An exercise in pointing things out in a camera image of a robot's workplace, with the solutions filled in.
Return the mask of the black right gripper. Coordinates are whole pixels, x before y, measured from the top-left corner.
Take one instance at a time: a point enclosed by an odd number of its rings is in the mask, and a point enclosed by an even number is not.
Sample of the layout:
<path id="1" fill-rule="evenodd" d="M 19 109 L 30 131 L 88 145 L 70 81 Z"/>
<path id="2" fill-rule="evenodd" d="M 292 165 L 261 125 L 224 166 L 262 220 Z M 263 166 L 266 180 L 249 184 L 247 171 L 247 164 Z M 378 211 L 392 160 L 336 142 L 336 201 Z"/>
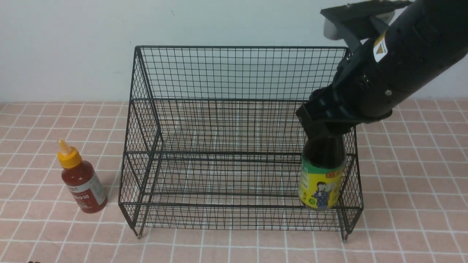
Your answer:
<path id="1" fill-rule="evenodd" d="M 330 84 L 315 89 L 296 112 L 309 140 L 338 137 L 362 123 L 379 122 L 391 116 L 393 89 L 389 69 L 393 52 L 365 48 L 349 55 L 328 50 L 320 55 L 320 66 L 331 66 L 335 75 Z"/>

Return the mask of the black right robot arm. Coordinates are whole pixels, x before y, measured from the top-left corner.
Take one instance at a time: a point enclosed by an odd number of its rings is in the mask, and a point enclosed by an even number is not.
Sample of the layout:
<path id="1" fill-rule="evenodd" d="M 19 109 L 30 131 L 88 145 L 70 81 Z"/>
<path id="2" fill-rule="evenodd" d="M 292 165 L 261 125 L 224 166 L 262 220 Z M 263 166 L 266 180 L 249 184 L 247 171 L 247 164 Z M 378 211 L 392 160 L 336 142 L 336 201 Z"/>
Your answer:
<path id="1" fill-rule="evenodd" d="M 308 140 L 348 133 L 389 118 L 392 110 L 468 49 L 466 0 L 370 0 L 321 10 L 324 35 L 343 39 L 330 85 L 296 111 Z"/>

